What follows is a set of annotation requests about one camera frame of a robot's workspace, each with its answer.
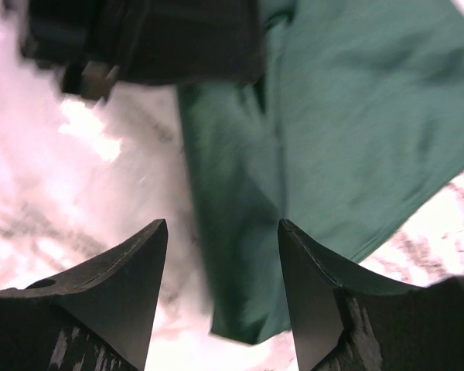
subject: blurred black object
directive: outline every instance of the blurred black object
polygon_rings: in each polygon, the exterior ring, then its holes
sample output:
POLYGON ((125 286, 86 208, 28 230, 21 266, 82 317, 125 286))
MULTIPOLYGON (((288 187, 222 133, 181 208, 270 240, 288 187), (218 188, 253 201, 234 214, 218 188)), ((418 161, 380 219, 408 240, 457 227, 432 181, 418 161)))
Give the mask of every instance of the blurred black object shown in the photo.
POLYGON ((19 48, 58 70, 60 89, 108 99, 118 80, 148 85, 256 82, 265 50, 258 0, 2 0, 19 48))
POLYGON ((0 371, 143 371, 167 237, 157 220, 63 273, 0 291, 0 371))
POLYGON ((464 277, 417 288, 288 220, 278 238, 300 371, 464 371, 464 277))

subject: white marble tabletop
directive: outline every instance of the white marble tabletop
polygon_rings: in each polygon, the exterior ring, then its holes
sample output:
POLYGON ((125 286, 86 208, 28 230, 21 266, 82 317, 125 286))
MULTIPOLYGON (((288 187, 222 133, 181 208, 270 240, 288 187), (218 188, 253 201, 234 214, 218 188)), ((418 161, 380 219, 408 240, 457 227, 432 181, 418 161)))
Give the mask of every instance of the white marble tabletop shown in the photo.
MULTIPOLYGON (((147 369, 297 370, 290 333, 254 347, 208 335, 174 90, 118 86, 105 107, 61 100, 51 74, 18 62, 14 29, 0 19, 0 289, 24 288, 166 218, 147 369)), ((464 173, 362 265, 423 286, 464 274, 464 173)))

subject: green cloth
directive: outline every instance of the green cloth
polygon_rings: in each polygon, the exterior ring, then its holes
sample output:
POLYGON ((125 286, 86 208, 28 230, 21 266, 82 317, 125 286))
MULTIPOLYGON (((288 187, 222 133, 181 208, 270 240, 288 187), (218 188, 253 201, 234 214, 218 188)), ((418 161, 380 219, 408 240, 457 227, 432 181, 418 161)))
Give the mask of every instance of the green cloth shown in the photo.
POLYGON ((212 332, 251 344, 289 327, 279 218, 360 261, 464 169, 449 0, 265 1, 264 80, 179 88, 212 332))

